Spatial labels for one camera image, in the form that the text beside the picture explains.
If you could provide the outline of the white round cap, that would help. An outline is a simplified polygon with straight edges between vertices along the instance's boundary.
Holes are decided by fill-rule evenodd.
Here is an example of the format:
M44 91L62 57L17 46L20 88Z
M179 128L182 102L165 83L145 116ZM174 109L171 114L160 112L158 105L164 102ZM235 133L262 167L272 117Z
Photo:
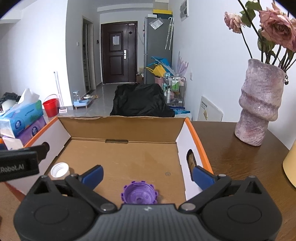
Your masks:
M69 175L69 165L64 162L56 163L50 171L50 176L52 180L63 180L65 177Z

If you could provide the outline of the purple plastic cap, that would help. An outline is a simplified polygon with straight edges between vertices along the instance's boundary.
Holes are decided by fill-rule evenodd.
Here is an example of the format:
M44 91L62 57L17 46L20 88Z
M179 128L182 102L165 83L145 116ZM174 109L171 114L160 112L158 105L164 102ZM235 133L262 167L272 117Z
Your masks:
M158 203L158 192L154 185L145 181L132 181L121 193L124 204L152 205Z

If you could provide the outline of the purple tissue pack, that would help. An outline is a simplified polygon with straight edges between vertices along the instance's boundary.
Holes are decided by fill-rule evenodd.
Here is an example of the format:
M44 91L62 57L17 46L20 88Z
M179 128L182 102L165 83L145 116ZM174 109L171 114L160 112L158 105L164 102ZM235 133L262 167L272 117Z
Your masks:
M29 127L27 127L16 138L3 136L2 139L8 150L17 150L23 148L44 126L46 121L43 116L37 119Z

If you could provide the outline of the red cardboard box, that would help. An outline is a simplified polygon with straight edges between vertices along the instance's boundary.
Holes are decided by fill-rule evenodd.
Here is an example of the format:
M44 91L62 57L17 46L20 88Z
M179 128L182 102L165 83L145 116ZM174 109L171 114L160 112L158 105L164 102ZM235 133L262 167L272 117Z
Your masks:
M27 146L49 144L40 174L67 163L82 174L95 165L104 170L95 191L117 206L124 186L145 181L158 192L158 203L180 205L201 192L192 180L188 155L211 171L206 152L188 118L122 117L53 118Z

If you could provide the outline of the blue tissue pack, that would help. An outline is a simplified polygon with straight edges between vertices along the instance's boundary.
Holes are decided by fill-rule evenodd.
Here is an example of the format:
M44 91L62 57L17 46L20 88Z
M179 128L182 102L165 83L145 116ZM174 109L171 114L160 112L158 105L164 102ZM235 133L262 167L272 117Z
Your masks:
M43 116L42 102L39 97L29 88L25 89L20 101L1 114L1 135L16 138Z

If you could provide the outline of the white board leaning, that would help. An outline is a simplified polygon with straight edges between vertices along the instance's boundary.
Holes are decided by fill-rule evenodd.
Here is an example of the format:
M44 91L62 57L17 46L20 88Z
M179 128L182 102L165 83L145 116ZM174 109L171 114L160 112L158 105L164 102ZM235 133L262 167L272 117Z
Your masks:
M222 111L206 99L206 97L202 96L197 121L221 122L222 118Z

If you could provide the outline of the red bucket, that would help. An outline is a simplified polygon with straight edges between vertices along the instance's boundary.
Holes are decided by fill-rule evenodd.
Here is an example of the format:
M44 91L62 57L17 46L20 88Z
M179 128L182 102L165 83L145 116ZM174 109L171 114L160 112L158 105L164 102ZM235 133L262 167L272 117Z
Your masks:
M44 110L49 118L55 117L58 115L58 105L59 99L56 94L51 94L45 98L43 101Z

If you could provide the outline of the blue pet feeder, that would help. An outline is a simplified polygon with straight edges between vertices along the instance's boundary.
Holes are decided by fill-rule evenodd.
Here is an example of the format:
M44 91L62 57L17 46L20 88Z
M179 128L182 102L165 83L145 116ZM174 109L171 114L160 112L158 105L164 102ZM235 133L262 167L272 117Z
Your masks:
M88 105L92 102L93 96L86 95L81 97L79 91L73 92L73 106L75 109L80 107L85 107L87 109Z

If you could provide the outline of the yellow thermos jug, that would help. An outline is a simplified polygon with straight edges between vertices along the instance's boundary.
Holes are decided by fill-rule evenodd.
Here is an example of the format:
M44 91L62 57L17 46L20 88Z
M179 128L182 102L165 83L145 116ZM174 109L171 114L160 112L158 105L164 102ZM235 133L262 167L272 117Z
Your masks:
M296 140L284 159L282 167L290 183L296 187Z

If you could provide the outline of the purple ceramic vase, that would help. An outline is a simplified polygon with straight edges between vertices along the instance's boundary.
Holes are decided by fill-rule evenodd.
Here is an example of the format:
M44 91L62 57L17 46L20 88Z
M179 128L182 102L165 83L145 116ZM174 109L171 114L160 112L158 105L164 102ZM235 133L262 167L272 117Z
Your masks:
M286 77L287 74L274 65L248 60L239 98L242 111L234 130L242 142L255 147L262 144L268 124L278 119Z

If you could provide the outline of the dark brown door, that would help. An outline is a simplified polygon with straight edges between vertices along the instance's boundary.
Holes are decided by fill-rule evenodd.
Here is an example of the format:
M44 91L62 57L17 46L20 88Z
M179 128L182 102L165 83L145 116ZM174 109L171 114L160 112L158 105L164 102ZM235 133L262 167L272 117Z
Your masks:
M104 84L133 83L137 75L137 22L101 25Z

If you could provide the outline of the dried pink roses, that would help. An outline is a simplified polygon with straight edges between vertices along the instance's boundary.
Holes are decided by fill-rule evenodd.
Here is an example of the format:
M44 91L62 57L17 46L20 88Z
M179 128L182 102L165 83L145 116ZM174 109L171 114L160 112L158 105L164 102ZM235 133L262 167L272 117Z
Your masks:
M229 30L241 34L250 57L252 53L245 39L243 28L253 28L257 35L257 47L261 61L275 65L287 72L295 63L295 18L276 6L262 9L260 1L239 1L242 11L239 14L224 13L224 22Z

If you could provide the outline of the grey refrigerator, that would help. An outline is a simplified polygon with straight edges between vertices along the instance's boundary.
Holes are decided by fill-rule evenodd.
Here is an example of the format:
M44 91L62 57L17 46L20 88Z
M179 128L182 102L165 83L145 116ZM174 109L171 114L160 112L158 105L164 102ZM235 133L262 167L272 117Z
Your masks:
M166 58L171 65L172 50L169 50L170 41L165 49L169 30L169 19L145 17L144 23L144 84L154 83L154 75L147 70L152 68L155 59Z

